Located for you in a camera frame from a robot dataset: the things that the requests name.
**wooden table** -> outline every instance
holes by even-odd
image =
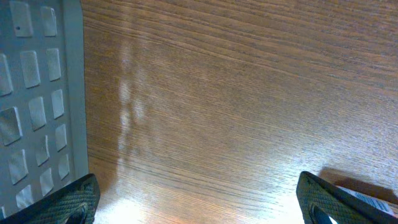
[[[396,1],[82,6],[97,223],[303,223],[303,170],[398,191]]]

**gray plastic grid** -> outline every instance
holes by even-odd
[[[88,173],[78,0],[0,1],[0,220]]]

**gray plastic tray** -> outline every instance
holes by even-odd
[[[88,173],[80,2],[0,1],[0,219]]]

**grid of holes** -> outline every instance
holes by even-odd
[[[26,2],[10,1],[9,7],[12,16],[12,23],[14,30],[13,32],[17,38],[34,38],[34,28],[32,26],[30,5]],[[57,36],[57,24],[56,15],[53,8],[48,6],[40,7],[40,16],[43,32],[45,38],[54,38]],[[62,81],[61,69],[60,69],[60,56],[58,49],[47,49],[46,50],[47,69],[50,82]],[[22,76],[26,89],[40,88],[40,85],[46,85],[42,83],[40,79],[40,70],[38,66],[38,56],[34,49],[25,50],[20,52],[20,64],[22,74],[13,73],[13,70],[9,68],[7,62],[7,55],[0,52],[0,103],[1,100],[6,98],[12,98],[18,89],[12,84],[12,78],[18,75]],[[44,98],[51,99],[52,114],[49,114],[48,110],[46,113],[46,102]],[[2,146],[0,150],[7,151],[9,147],[17,144],[19,141],[24,140],[24,133],[22,133],[23,126],[30,126],[32,132],[36,132],[42,129],[46,124],[56,121],[64,115],[64,98],[63,90],[54,90],[48,95],[37,96],[29,100],[29,123],[21,123],[19,109],[17,106],[9,108],[1,108],[0,110],[0,138],[2,139]],[[53,177],[58,175],[60,180],[65,179],[70,172],[70,158],[69,155],[62,154],[58,160],[58,174],[54,174],[51,167],[45,168],[41,172],[39,177],[34,177],[33,181],[37,179],[39,185],[24,182],[23,180],[29,175],[29,169],[35,169],[35,167],[27,166],[27,159],[35,160],[37,167],[43,167],[44,164],[50,160],[49,154],[49,140],[55,142],[55,150],[62,152],[67,146],[67,126],[64,123],[57,124],[57,127],[52,134],[44,134],[43,136],[34,140],[34,144],[28,145],[23,149],[12,151],[7,158],[7,168],[10,175],[11,183],[10,186],[18,186],[20,191],[16,193],[15,200],[18,209],[23,209],[34,203],[34,197],[32,189],[35,186],[39,186],[41,189],[42,196],[48,195],[54,188]],[[35,158],[27,157],[27,151],[34,151]],[[6,211],[5,206],[0,206],[0,220],[7,215],[11,215],[15,211]]]

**wood grain surface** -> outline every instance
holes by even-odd
[[[303,223],[303,170],[398,193],[398,2],[82,6],[97,223]]]

